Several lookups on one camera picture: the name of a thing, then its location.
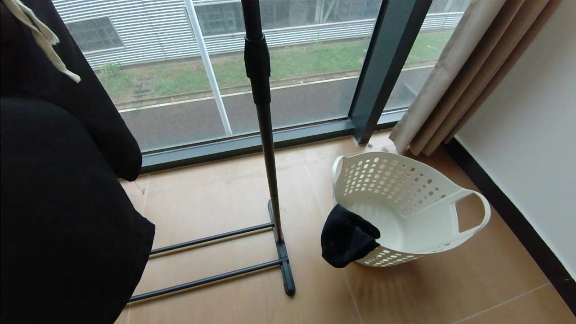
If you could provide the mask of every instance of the curtain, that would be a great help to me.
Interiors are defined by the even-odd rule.
[[[451,140],[560,1],[472,0],[422,90],[390,134],[397,151],[409,148],[413,155],[430,155]]]

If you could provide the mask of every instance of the brown curtain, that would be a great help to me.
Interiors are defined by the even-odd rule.
[[[472,0],[422,90],[390,134],[397,151],[410,147],[413,155],[429,155],[452,139],[560,1]]]

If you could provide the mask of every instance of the road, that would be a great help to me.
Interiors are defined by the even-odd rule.
[[[431,68],[419,69],[417,76],[429,73],[429,70]],[[404,71],[399,81],[410,80],[414,74]],[[273,127],[346,116],[357,82],[357,77],[346,77],[273,88]],[[405,83],[398,82],[386,108],[400,107],[411,102],[414,89],[410,85],[404,86]],[[258,131],[256,107],[251,93],[226,95],[223,102],[234,135]],[[142,151],[202,142],[226,135],[214,98],[141,107],[120,113]]]

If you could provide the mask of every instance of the clothes rack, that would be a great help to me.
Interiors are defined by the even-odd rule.
[[[130,302],[148,299],[151,297],[165,295],[192,287],[208,284],[218,280],[240,276],[242,274],[258,271],[273,266],[280,266],[282,279],[284,281],[284,290],[287,295],[293,296],[296,292],[294,277],[290,268],[290,261],[286,251],[286,243],[282,233],[282,224],[280,222],[280,207],[278,202],[278,181],[276,179],[276,165],[274,158],[274,140],[272,139],[272,119],[270,114],[270,53],[266,45],[266,38],[262,32],[262,23],[260,21],[260,3],[258,0],[241,0],[242,12],[244,15],[244,25],[246,27],[246,38],[244,41],[244,64],[246,66],[246,75],[250,79],[252,86],[252,96],[256,104],[258,115],[258,124],[260,127],[260,138],[262,139],[262,151],[264,152],[264,164],[266,166],[266,175],[268,177],[268,189],[270,190],[270,200],[268,201],[268,212],[270,222],[252,227],[238,229],[236,231],[221,233],[206,238],[191,240],[171,246],[154,249],[150,255],[164,253],[167,251],[177,250],[183,247],[194,246],[206,242],[229,238],[244,233],[259,231],[266,228],[272,228],[278,259],[260,263],[211,276],[208,278],[191,281],[185,284],[176,285],[156,291],[135,295],[130,298]]]

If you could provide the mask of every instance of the white plastic basket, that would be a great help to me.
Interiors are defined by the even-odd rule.
[[[450,250],[490,220],[484,196],[458,186],[426,164],[389,152],[338,157],[332,167],[332,184],[337,203],[380,230],[376,240],[380,247],[357,260],[366,266],[397,265]],[[456,202],[471,194],[482,201],[484,219],[459,232]]]

